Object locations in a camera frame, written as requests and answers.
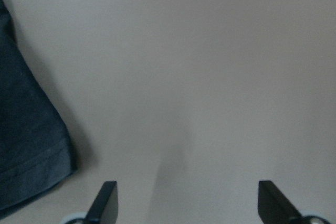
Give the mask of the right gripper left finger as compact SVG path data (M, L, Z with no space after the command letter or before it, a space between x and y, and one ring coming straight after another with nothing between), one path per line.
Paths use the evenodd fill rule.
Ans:
M87 212L84 223L117 223L118 186L117 182L104 182Z

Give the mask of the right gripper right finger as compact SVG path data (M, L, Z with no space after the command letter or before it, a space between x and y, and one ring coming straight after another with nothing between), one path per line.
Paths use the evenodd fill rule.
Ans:
M270 180L258 183L258 215L265 224L307 223L303 215Z

